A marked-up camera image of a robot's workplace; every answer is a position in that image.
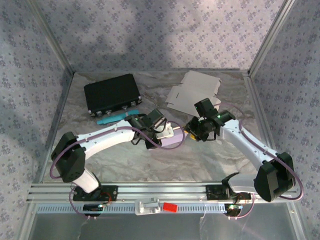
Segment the floral pattern wall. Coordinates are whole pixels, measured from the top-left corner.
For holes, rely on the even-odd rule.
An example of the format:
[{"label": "floral pattern wall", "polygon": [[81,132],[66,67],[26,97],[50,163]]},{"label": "floral pattern wall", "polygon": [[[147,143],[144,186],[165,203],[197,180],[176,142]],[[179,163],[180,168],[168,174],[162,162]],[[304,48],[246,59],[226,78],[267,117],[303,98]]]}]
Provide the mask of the floral pattern wall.
[{"label": "floral pattern wall", "polygon": [[25,1],[0,1],[0,239],[14,239],[70,76]]},{"label": "floral pattern wall", "polygon": [[76,72],[248,69],[283,0],[38,1]]},{"label": "floral pattern wall", "polygon": [[276,148],[304,187],[301,203],[320,239],[320,2],[297,0],[254,76]]}]

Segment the red clip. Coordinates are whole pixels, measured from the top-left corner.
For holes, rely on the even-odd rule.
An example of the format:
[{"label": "red clip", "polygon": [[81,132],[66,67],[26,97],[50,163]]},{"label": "red clip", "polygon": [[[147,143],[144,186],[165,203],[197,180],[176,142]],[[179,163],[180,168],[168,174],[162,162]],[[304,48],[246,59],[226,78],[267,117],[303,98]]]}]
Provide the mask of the red clip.
[{"label": "red clip", "polygon": [[178,205],[165,202],[163,204],[163,211],[176,213],[178,211]]}]

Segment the gray marble floor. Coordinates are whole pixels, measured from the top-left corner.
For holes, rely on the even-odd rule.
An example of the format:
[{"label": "gray marble floor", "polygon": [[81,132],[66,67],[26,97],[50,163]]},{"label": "gray marble floor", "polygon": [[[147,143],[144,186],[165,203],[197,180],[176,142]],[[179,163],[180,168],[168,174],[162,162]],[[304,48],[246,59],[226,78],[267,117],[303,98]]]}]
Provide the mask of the gray marble floor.
[{"label": "gray marble floor", "polygon": [[[137,107],[141,113],[149,113],[158,108],[168,120],[180,124],[187,123],[191,116],[167,108],[165,100],[172,86],[178,85],[186,72],[139,72],[134,73],[142,96]],[[217,97],[222,102],[233,103],[246,114],[244,127],[260,138],[253,107],[240,72],[205,72],[221,78]],[[123,73],[86,73],[75,74],[54,146],[61,136],[69,131],[75,135],[90,133],[103,126],[97,125],[97,118],[88,114],[84,86],[95,81],[123,75]],[[241,114],[232,107],[221,107],[232,112],[238,119]],[[44,182],[53,182],[49,176],[51,160],[46,167]],[[94,172],[102,182],[136,181],[220,181],[234,172],[254,173],[256,170],[245,156],[233,145],[223,139],[196,142],[189,137],[185,143],[174,150],[155,149],[148,151],[143,142],[133,146],[130,142],[105,149],[86,162],[86,167]]]}]

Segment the black plastic box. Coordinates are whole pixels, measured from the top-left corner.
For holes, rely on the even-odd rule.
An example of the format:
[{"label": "black plastic box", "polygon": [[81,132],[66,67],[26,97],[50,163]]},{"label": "black plastic box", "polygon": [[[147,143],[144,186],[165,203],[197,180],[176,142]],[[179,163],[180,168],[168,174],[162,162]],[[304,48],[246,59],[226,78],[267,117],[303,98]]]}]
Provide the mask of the black plastic box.
[{"label": "black plastic box", "polygon": [[85,85],[84,94],[88,112],[93,117],[134,107],[142,101],[132,74]]}]

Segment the wallpaper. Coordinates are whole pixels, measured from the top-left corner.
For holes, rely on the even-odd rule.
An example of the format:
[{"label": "wallpaper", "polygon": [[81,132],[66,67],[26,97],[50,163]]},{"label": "wallpaper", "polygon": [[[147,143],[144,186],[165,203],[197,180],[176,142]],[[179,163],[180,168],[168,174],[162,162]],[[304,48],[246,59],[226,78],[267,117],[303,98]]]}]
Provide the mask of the wallpaper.
[{"label": "wallpaper", "polygon": [[24,1],[0,0],[0,240],[13,239],[48,150],[64,74]]},{"label": "wallpaper", "polygon": [[42,0],[76,72],[248,69],[283,0]]},{"label": "wallpaper", "polygon": [[294,159],[320,239],[320,2],[297,0],[254,77],[276,148]]}]

